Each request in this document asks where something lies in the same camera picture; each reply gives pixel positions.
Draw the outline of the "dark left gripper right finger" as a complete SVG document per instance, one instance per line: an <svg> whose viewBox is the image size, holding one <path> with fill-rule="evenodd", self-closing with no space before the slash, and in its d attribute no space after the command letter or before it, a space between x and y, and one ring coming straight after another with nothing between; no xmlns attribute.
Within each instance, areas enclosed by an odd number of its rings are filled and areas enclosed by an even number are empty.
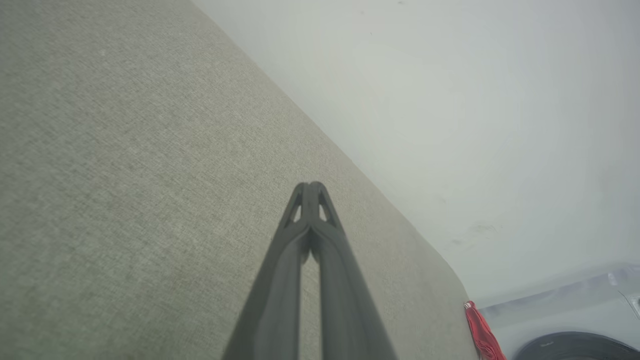
<svg viewBox="0 0 640 360"><path fill-rule="evenodd" d="M311 183L311 251L319 266L322 357L395 360L393 343L326 186Z"/></svg>

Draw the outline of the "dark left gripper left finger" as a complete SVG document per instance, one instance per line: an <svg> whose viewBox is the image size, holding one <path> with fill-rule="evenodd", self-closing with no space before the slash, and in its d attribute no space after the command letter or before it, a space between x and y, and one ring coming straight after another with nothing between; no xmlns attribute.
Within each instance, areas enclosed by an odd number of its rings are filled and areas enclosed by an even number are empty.
<svg viewBox="0 0 640 360"><path fill-rule="evenodd" d="M222 353L224 360L297 360L301 269L309 253L307 184L293 190Z"/></svg>

